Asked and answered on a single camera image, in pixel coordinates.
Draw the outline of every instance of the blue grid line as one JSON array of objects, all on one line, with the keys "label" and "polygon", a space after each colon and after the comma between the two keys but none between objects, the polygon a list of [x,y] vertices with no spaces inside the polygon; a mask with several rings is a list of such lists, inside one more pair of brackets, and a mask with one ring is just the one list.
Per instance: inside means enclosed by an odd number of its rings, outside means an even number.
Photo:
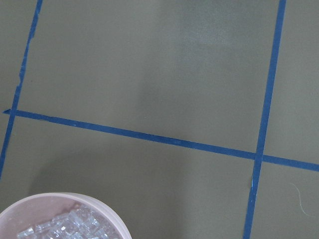
[{"label": "blue grid line", "polygon": [[[10,114],[10,110],[6,110],[3,113]],[[164,136],[159,136],[154,134],[136,132],[136,131],[127,130],[127,129],[114,128],[110,126],[104,126],[104,125],[82,122],[77,120],[71,120],[71,119],[68,120],[68,119],[63,119],[59,117],[50,117],[50,116],[30,113],[26,111],[17,110],[16,116],[34,119],[34,120],[45,120],[48,122],[63,124],[63,125],[72,126],[72,127],[85,128],[85,129],[90,129],[94,131],[117,134],[117,135],[127,136],[131,138],[139,138],[139,139],[144,139],[148,141],[176,145],[176,146],[192,148],[192,149],[197,149],[202,151],[231,155],[231,156],[240,157],[240,158],[247,158],[247,159],[255,158],[254,153],[246,152],[242,150],[225,148],[225,147],[209,145],[204,143],[197,143],[197,142],[192,142],[192,141],[187,141],[187,140],[182,140],[177,138],[164,137]]]},{"label": "blue grid line", "polygon": [[280,0],[278,5],[273,48],[272,48],[270,64],[269,64],[269,72],[268,72],[268,78],[267,78],[267,84],[266,84],[264,106],[263,106],[263,112],[262,112],[261,121],[260,121],[258,142],[257,142],[257,148],[256,148],[256,157],[255,157],[253,176],[252,176],[252,184],[251,184],[251,189],[250,189],[249,198],[248,198],[247,214],[246,214],[246,220],[245,220],[245,226],[244,226],[243,239],[250,238],[252,224],[253,224],[258,184],[259,184],[261,166],[263,161],[268,120],[269,120],[269,114],[270,114],[271,99],[273,96],[273,89],[274,89],[274,83],[275,83],[280,39],[281,39],[281,33],[283,28],[283,22],[284,22],[285,7],[286,7],[286,0]]},{"label": "blue grid line", "polygon": [[[6,110],[3,113],[9,115],[10,110]],[[181,140],[177,138],[169,138],[165,136],[141,133],[141,132],[131,131],[127,129],[114,128],[114,127],[105,126],[105,125],[87,123],[87,122],[71,120],[71,119],[68,120],[68,119],[63,119],[59,117],[50,117],[50,116],[45,116],[45,115],[41,115],[37,113],[20,111],[20,110],[16,111],[16,116],[32,119],[32,120],[33,119],[45,120],[51,123],[62,124],[62,125],[67,125],[71,127],[100,131],[105,133],[122,135],[126,137],[139,138],[139,139],[144,139],[147,141],[155,141],[159,143],[165,143],[165,144],[171,144],[171,145],[176,145],[181,147],[193,148],[193,149],[202,150],[202,151],[231,155],[231,156],[240,157],[240,158],[247,158],[247,159],[253,159],[253,160],[255,159],[255,153],[252,153],[252,152],[231,149],[231,148],[224,148],[224,147],[210,145],[210,144],[196,143],[196,142]],[[263,162],[274,163],[278,165],[319,172],[319,164],[315,164],[315,163],[308,163],[308,162],[297,161],[292,159],[269,156],[269,155],[263,155]]]},{"label": "blue grid line", "polygon": [[23,60],[22,60],[21,68],[20,68],[20,73],[19,73],[20,83],[19,83],[19,85],[17,85],[17,87],[15,89],[15,94],[14,94],[14,98],[13,98],[13,102],[12,102],[10,117],[9,117],[8,125],[6,127],[5,137],[4,137],[4,141],[3,141],[3,145],[2,145],[2,150],[1,150],[1,155],[0,155],[0,179],[1,179],[2,170],[3,170],[3,166],[4,166],[5,154],[6,154],[8,145],[9,145],[11,132],[12,132],[13,124],[14,124],[14,119],[15,119],[15,115],[16,115],[16,110],[18,107],[20,93],[21,93],[21,89],[22,89],[22,85],[23,85],[23,80],[24,80],[24,75],[25,75],[25,70],[26,70],[26,63],[27,63],[28,53],[29,53],[29,44],[31,42],[31,39],[34,37],[36,25],[37,25],[38,18],[39,18],[39,13],[41,11],[41,6],[42,6],[42,0],[38,0],[36,3],[34,16],[33,16],[32,24],[31,24],[30,32],[29,32],[29,37],[28,37],[28,40],[26,42],[24,56],[23,56]]}]

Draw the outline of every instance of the vertical blue tape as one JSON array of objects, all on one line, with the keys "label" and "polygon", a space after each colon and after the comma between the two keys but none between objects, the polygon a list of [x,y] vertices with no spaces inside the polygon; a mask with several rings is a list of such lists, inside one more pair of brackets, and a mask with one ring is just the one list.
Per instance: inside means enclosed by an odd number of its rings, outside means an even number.
[{"label": "vertical blue tape", "polygon": [[272,48],[272,54],[271,54],[269,72],[268,72],[268,78],[267,78],[267,84],[266,84],[264,106],[263,106],[263,112],[262,112],[260,128],[259,128],[256,156],[255,156],[253,176],[252,176],[252,186],[251,186],[249,198],[248,198],[247,214],[246,214],[246,220],[245,220],[245,226],[244,226],[243,239],[250,238],[252,224],[253,224],[260,171],[261,171],[261,165],[262,165],[264,148],[265,148],[271,99],[272,99],[274,83],[275,83],[275,75],[276,75],[276,69],[277,69],[279,46],[280,46],[280,39],[281,39],[281,33],[282,33],[282,27],[283,27],[283,21],[284,21],[285,7],[286,7],[286,0],[280,0],[279,6],[278,6],[275,34],[273,39],[273,48]]},{"label": "vertical blue tape", "polygon": [[21,68],[20,68],[20,73],[19,73],[20,83],[15,89],[15,94],[14,94],[14,98],[13,98],[13,102],[12,102],[10,117],[9,117],[8,125],[6,127],[5,137],[4,137],[3,146],[2,146],[2,150],[1,150],[0,179],[1,179],[2,171],[3,171],[5,154],[6,154],[8,145],[9,145],[10,136],[11,136],[11,132],[12,132],[12,128],[13,128],[13,123],[14,123],[14,119],[15,119],[15,114],[16,114],[18,103],[19,103],[20,93],[21,93],[21,89],[22,89],[22,85],[23,85],[24,76],[25,76],[26,63],[27,63],[28,52],[29,52],[29,44],[31,42],[31,39],[34,37],[36,25],[37,25],[38,18],[39,18],[39,13],[41,11],[41,6],[42,6],[42,0],[38,0],[36,3],[34,16],[33,16],[32,24],[31,24],[30,32],[29,32],[29,37],[28,37],[28,40],[26,43],[24,56],[23,56],[23,60],[22,60]]}]

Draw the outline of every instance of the pink bowl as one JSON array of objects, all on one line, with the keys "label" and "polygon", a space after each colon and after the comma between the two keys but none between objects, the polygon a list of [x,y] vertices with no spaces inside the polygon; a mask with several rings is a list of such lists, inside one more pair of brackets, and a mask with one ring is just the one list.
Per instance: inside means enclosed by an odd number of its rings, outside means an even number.
[{"label": "pink bowl", "polygon": [[43,193],[24,198],[0,214],[0,238],[16,239],[16,234],[54,216],[68,212],[76,204],[85,204],[107,218],[123,239],[132,239],[121,218],[101,201],[76,193]]}]

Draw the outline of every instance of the blue tape strip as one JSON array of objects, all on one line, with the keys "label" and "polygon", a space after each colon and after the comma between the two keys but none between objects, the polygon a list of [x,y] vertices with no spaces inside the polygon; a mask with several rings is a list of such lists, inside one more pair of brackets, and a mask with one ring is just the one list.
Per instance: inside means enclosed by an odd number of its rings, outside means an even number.
[{"label": "blue tape strip", "polygon": [[283,27],[283,21],[284,21],[285,6],[286,6],[286,0],[280,0],[279,6],[278,6],[274,40],[273,40],[273,49],[272,49],[268,78],[267,78],[264,106],[263,106],[263,112],[262,112],[260,128],[259,128],[256,156],[255,156],[253,176],[252,176],[252,186],[251,186],[249,198],[248,198],[248,206],[247,206],[247,214],[246,214],[246,221],[244,226],[243,239],[250,238],[251,228],[253,224],[259,177],[260,177],[261,165],[263,161],[263,153],[265,148],[271,99],[272,99],[274,83],[275,83],[275,75],[276,75],[276,69],[277,69],[280,38],[281,38],[281,32]]},{"label": "blue tape strip", "polygon": [[[10,110],[4,111],[4,113],[10,114]],[[141,133],[141,132],[136,132],[132,130],[114,128],[114,127],[109,127],[109,126],[104,126],[104,125],[99,125],[94,123],[87,123],[82,121],[76,121],[71,119],[68,120],[68,119],[63,119],[58,117],[50,117],[50,116],[30,113],[26,111],[18,110],[16,111],[16,116],[34,119],[34,120],[38,120],[38,119],[46,120],[48,122],[68,125],[72,127],[85,128],[85,129],[90,129],[90,130],[95,130],[95,131],[100,131],[105,133],[127,136],[131,138],[139,138],[139,139],[144,139],[144,140],[153,141],[153,142],[171,144],[171,145],[181,146],[185,148],[192,148],[192,149],[197,149],[202,151],[231,155],[231,156],[240,157],[240,158],[247,158],[247,159],[255,158],[254,153],[241,151],[237,149],[224,148],[224,147],[203,144],[203,143],[196,143],[196,142],[186,141],[186,140],[177,139],[177,138],[169,138],[169,137],[153,135],[148,133]]]},{"label": "blue tape strip", "polygon": [[274,163],[274,164],[289,166],[293,168],[301,168],[301,169],[319,172],[319,164],[315,164],[315,163],[301,162],[297,160],[279,158],[279,157],[274,157],[269,155],[263,156],[263,162]]},{"label": "blue tape strip", "polygon": [[21,93],[21,89],[22,89],[22,84],[23,84],[23,80],[24,80],[26,63],[27,63],[28,52],[29,52],[29,44],[31,42],[31,39],[34,37],[36,25],[37,25],[38,18],[39,18],[39,13],[41,11],[41,6],[42,6],[42,0],[38,0],[36,3],[34,16],[33,16],[32,24],[31,24],[30,32],[29,32],[29,37],[28,37],[28,40],[26,43],[23,61],[22,61],[21,68],[20,68],[20,73],[19,73],[20,83],[15,89],[15,94],[14,94],[14,98],[13,98],[13,102],[12,102],[10,117],[9,117],[8,125],[6,127],[5,137],[4,137],[4,141],[3,141],[3,145],[2,145],[2,150],[1,150],[1,155],[0,155],[0,178],[2,175],[2,171],[3,171],[5,154],[6,154],[8,145],[9,145],[10,136],[11,136],[13,123],[14,123],[14,119],[15,119],[15,114],[16,114],[16,109],[18,106],[20,93]]}]

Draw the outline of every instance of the round container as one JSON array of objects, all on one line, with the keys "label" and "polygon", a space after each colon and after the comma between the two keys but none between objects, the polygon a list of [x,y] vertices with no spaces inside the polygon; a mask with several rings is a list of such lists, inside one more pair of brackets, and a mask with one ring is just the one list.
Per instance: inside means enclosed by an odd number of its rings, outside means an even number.
[{"label": "round container", "polygon": [[77,193],[43,193],[24,198],[0,214],[0,238],[16,239],[16,234],[34,225],[69,212],[75,204],[85,204],[113,224],[123,239],[132,239],[121,218],[101,201]]}]

